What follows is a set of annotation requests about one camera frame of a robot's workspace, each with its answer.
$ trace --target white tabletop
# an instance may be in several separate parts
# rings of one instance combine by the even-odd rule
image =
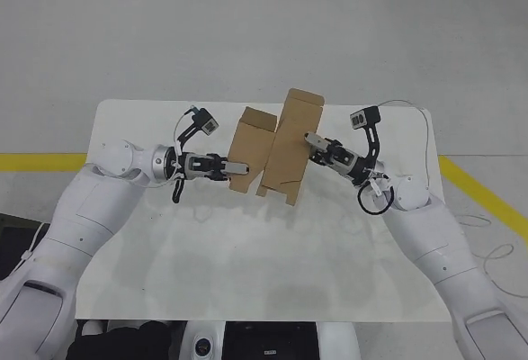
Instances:
[[[103,143],[172,143],[188,102],[108,100],[94,121],[88,161]],[[228,152],[245,106],[279,114],[278,103],[195,103],[219,122],[185,150]],[[326,105],[322,136],[359,154],[362,130],[349,114],[361,106]],[[381,109],[380,159],[425,179],[425,121],[411,108]],[[180,126],[183,130],[188,122]],[[443,198],[433,130],[431,191]],[[235,193],[223,183],[148,189],[124,228],[94,257],[77,291],[76,316],[155,320],[446,321],[433,286],[404,258],[383,221],[362,212],[356,191],[335,172],[309,163],[295,207],[283,195]]]

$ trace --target gray floor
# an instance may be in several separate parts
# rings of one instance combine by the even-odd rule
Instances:
[[[416,101],[440,154],[528,156],[528,0],[0,0],[0,152],[86,152],[107,98],[280,103],[290,87]],[[456,160],[528,216],[528,157]],[[53,206],[71,178],[9,176],[8,207],[27,192]],[[455,212],[480,211],[444,188]],[[528,287],[523,255],[512,285]],[[447,323],[358,337],[365,359],[461,358]]]

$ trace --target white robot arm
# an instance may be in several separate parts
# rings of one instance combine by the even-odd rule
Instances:
[[[370,149],[360,157],[337,140],[308,133],[310,159],[334,169],[360,188],[358,201],[381,215],[404,255],[432,282],[451,316],[453,334],[466,360],[528,360],[528,316],[506,303],[471,256],[458,221],[440,199],[411,175],[397,176],[377,161],[377,106],[351,115],[364,129]],[[368,211],[362,191],[380,211]]]
[[[209,135],[217,128],[205,109],[195,109],[192,118],[194,124],[178,138],[181,146],[197,130]],[[177,203],[185,180],[219,181],[248,171],[216,154],[177,151],[118,141],[80,170],[60,197],[44,239],[0,283],[0,359],[53,358],[72,329],[82,273],[128,220],[146,188],[177,179]]]

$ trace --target open cardboard box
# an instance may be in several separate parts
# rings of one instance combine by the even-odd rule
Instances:
[[[263,170],[256,194],[265,196],[271,189],[286,194],[286,203],[295,205],[309,158],[304,135],[318,130],[324,102],[320,95],[290,89],[277,130],[274,115],[247,107],[237,124],[228,159],[247,164],[249,174],[233,175],[229,188],[247,193]]]

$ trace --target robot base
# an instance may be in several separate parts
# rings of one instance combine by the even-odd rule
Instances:
[[[180,360],[361,360],[351,322],[189,321]]]

